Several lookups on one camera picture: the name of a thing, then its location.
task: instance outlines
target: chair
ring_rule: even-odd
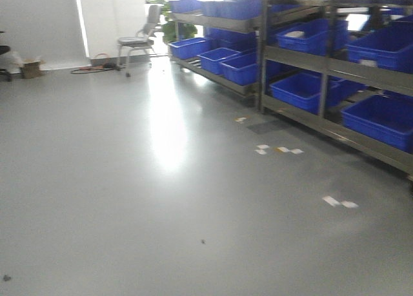
[[[156,32],[159,18],[161,16],[161,5],[151,5],[149,7],[148,12],[148,19],[146,20],[146,24],[143,28],[138,31],[135,37],[121,37],[117,40],[119,52],[117,54],[117,62],[116,66],[119,69],[121,64],[121,51],[124,46],[130,48],[128,51],[128,55],[126,56],[126,76],[130,77],[129,73],[129,62],[130,62],[130,54],[132,51],[143,50],[146,54],[148,54],[147,50],[152,49],[155,53],[152,45],[154,43],[153,40],[150,39],[153,36],[154,32]]]
[[[0,46],[0,55],[7,53],[9,51],[10,51],[9,46]],[[10,74],[10,72],[8,72],[7,69],[0,68],[0,75],[5,75],[7,77],[7,81],[9,82],[12,80],[12,75]]]

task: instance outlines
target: green plant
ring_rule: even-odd
[[[173,43],[177,41],[176,37],[176,22],[172,21],[170,18],[170,3],[168,0],[148,0],[151,4],[162,4],[162,14],[165,17],[165,24],[162,25],[163,31],[163,42],[164,43]],[[179,27],[179,38],[188,39],[195,37],[197,33],[197,28],[193,24],[178,23]]]

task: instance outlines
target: floor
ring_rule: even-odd
[[[131,73],[0,81],[0,296],[412,295],[405,174],[166,57]]]

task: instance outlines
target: floor marking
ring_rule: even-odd
[[[260,144],[259,146],[257,146],[257,148],[259,148],[261,150],[265,150],[265,149],[269,149],[270,146],[267,146],[266,144]]]
[[[248,117],[238,117],[237,119],[235,119],[235,122],[244,124],[244,121],[247,120]]]
[[[341,206],[341,202],[337,201],[336,199],[334,199],[331,196],[326,196],[323,197],[323,200],[328,203],[329,205],[336,207],[336,206]]]
[[[291,153],[294,153],[294,154],[304,153],[304,151],[303,151],[303,150],[300,150],[300,149],[294,149],[294,150],[291,150],[290,152],[291,152]]]
[[[354,202],[352,202],[352,201],[342,201],[341,204],[342,204],[344,207],[348,208],[348,209],[356,209],[356,208],[359,208],[359,205],[356,204],[356,203],[354,203]]]
[[[264,150],[255,150],[255,152],[257,152],[258,154],[261,154],[261,155],[267,154],[267,152],[264,151]]]
[[[283,152],[283,153],[288,153],[290,150],[285,148],[284,146],[280,146],[279,148],[276,148],[277,151]]]

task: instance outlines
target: blue plastic bin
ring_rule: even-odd
[[[268,31],[268,39],[267,39],[267,44],[276,44],[278,43],[278,38],[277,34],[281,32],[285,32],[293,27],[296,27],[302,23],[293,23],[290,25],[286,25],[280,28],[272,28]]]
[[[261,0],[224,0],[220,11],[227,19],[251,19],[261,14]]]
[[[394,20],[392,24],[394,23],[409,23],[411,25],[413,23],[413,14],[408,15],[406,17],[401,17],[400,19]]]
[[[343,48],[350,38],[347,31],[348,22],[338,20],[336,25],[336,39],[334,41],[334,49]],[[289,32],[301,31],[305,33],[304,38],[286,37]],[[325,55],[326,43],[328,38],[328,20],[316,19],[307,23],[289,28],[277,35],[278,45],[281,48],[290,50]]]
[[[171,11],[176,14],[201,9],[201,3],[198,0],[168,0]]]
[[[347,44],[348,60],[370,61],[377,67],[413,72],[413,26],[394,23]]]
[[[233,58],[239,54],[238,51],[227,49],[227,48],[218,48],[212,51],[208,51],[199,55],[201,59],[201,67],[209,72],[212,72],[216,75],[222,74],[222,69],[220,62]]]
[[[308,112],[317,114],[321,95],[321,75],[301,72],[270,84],[272,96]],[[363,84],[344,79],[330,80],[327,93],[327,108],[337,106],[341,101],[365,88]]]
[[[389,96],[393,99],[399,99],[400,101],[408,101],[410,104],[413,104],[413,96],[405,95],[405,94],[400,94],[396,92],[392,92],[389,90],[383,91],[384,96]]]
[[[389,14],[389,15],[405,15],[404,8],[389,8],[388,10],[382,11],[382,14]]]
[[[230,30],[223,30],[221,33],[221,38],[227,41],[232,41],[232,42],[244,41],[244,40],[255,41],[256,33],[250,32],[250,33],[244,34],[244,33],[238,33],[238,32],[231,32]]]
[[[197,37],[169,43],[169,46],[173,56],[190,59],[211,50],[211,41],[208,38]]]
[[[341,111],[344,126],[402,151],[413,152],[413,104],[374,95]]]
[[[237,51],[245,51],[257,47],[257,41],[254,39],[247,39],[241,41],[228,41],[224,39],[219,40],[220,48],[228,48]]]
[[[224,0],[199,0],[201,11],[207,17],[223,17],[221,15]]]
[[[257,54],[238,55],[221,62],[222,72],[226,79],[240,85],[257,82]],[[281,64],[267,61],[267,75],[273,76],[280,72]]]
[[[205,36],[205,38],[207,38],[210,41],[211,50],[219,48],[219,39],[215,39],[215,38],[210,37],[210,36]]]
[[[213,37],[214,39],[221,39],[224,30],[214,27],[204,27],[204,35],[208,37]]]

